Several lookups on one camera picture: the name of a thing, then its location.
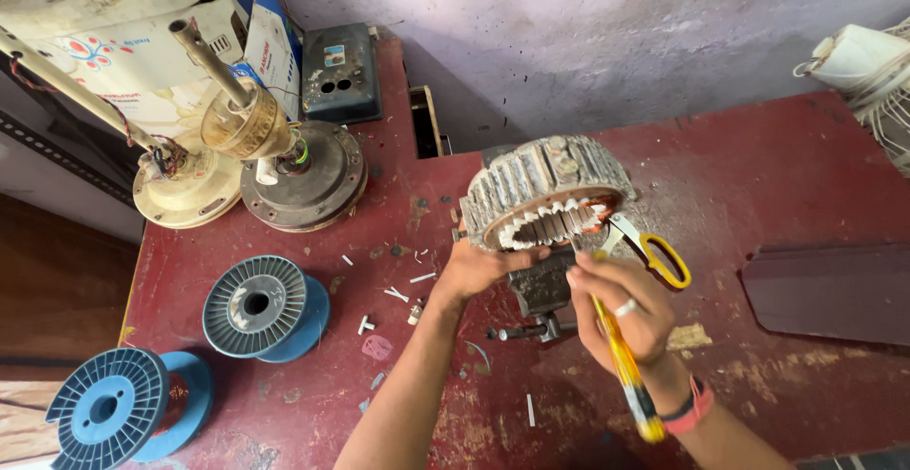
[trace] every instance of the scissors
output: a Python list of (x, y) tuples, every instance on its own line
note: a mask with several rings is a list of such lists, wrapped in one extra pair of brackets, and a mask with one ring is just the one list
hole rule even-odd
[[(677, 289), (685, 289), (692, 283), (692, 275), (689, 273), (689, 268), (686, 267), (685, 262), (683, 262), (683, 258), (680, 257), (676, 250), (673, 249), (673, 246), (671, 246), (670, 243), (667, 243), (664, 238), (653, 233), (638, 232), (638, 229), (636, 229), (634, 225), (632, 225), (629, 220), (626, 220), (626, 217), (619, 212), (614, 212), (610, 215), (609, 223), (611, 225), (610, 235), (607, 238), (607, 241), (603, 243), (603, 246), (601, 246), (601, 249), (605, 250), (608, 255), (612, 252), (616, 243), (619, 243), (622, 237), (625, 236), (629, 238), (632, 246), (637, 248), (639, 253), (644, 256), (648, 267), (657, 270), (657, 273), (659, 273), (667, 283)], [(682, 280), (676, 278), (675, 274), (667, 268), (666, 264), (657, 258), (654, 250), (651, 249), (650, 243), (660, 246), (667, 255), (670, 255), (670, 258), (673, 259), (673, 263), (679, 268), (680, 273), (682, 274)]]

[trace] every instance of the red workbench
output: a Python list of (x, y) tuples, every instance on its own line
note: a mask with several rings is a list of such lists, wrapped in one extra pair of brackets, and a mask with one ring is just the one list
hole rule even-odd
[[(433, 280), (409, 280), (446, 263), (449, 209), (481, 160), (474, 152), (418, 161), (400, 41), (379, 41), (377, 57), (385, 118), (351, 130), (378, 168), (352, 217), (291, 234), (270, 229), (241, 203), (195, 229), (147, 225), (123, 343), (197, 352), (217, 377), (209, 423), (171, 461), (193, 469), (330, 468), (360, 406), (381, 387), (372, 386), (377, 376), (392, 370), (408, 341), (414, 300), (382, 289), (429, 293)], [(590, 134), (641, 193), (627, 205), (631, 220), (664, 235), (691, 268), (692, 286), (673, 307), (680, 325), (698, 326), (677, 344), (736, 416), (790, 459), (910, 441), (910, 360), (887, 346), (765, 332), (738, 278), (747, 255), (765, 243), (910, 242), (910, 190), (835, 94)], [(398, 257), (390, 253), (395, 245)], [(414, 252), (424, 249), (418, 263)], [(215, 280), (267, 253), (290, 258), (331, 294), (318, 347), (290, 363), (225, 357), (202, 333), (202, 304)], [(358, 336), (365, 314), (376, 331)], [(486, 337), (491, 326), (527, 322), (504, 282), (472, 300), (430, 467), (562, 468), (580, 459), (606, 467), (630, 453), (653, 467), (693, 466), (675, 441), (650, 447), (638, 438), (619, 384), (577, 337), (547, 345)], [(389, 359), (361, 351), (370, 334), (391, 341)], [(389, 443), (395, 439), (389, 433)]]

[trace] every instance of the electrical box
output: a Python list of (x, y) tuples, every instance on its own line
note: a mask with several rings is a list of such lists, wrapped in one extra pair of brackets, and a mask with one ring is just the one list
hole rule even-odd
[(300, 101), (311, 120), (338, 125), (382, 118), (376, 49), (366, 24), (307, 31)]

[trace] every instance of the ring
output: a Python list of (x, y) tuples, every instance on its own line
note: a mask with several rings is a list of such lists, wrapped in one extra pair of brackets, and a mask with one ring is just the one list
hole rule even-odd
[(636, 310), (639, 307), (638, 301), (635, 301), (634, 298), (629, 298), (629, 301), (622, 303), (620, 308), (616, 309), (616, 312), (613, 313), (613, 317), (619, 319), (623, 315), (630, 313), (633, 310)]

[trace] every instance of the yellow screwdriver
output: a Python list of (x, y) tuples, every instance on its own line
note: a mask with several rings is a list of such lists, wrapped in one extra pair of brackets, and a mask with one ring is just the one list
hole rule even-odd
[[(577, 253), (578, 247), (575, 245), (575, 238), (573, 238), (573, 248)], [(605, 261), (607, 256), (607, 252), (604, 250), (591, 252), (591, 258), (595, 262)], [(635, 358), (632, 356), (625, 340), (622, 339), (622, 333), (620, 332), (620, 326), (616, 323), (616, 317), (593, 294), (591, 295), (591, 301), (594, 302), (594, 309), (600, 318), (601, 327), (607, 336), (607, 341), (610, 343), (613, 368), (616, 369), (616, 376), (622, 384), (622, 391), (625, 392), (631, 415), (635, 419), (635, 426), (638, 427), (638, 433), (648, 443), (664, 441), (664, 438), (666, 438), (664, 423), (661, 422), (661, 418), (657, 415), (654, 401), (651, 400), (651, 394), (648, 394), (648, 390), (644, 387), (642, 374), (638, 371)]]

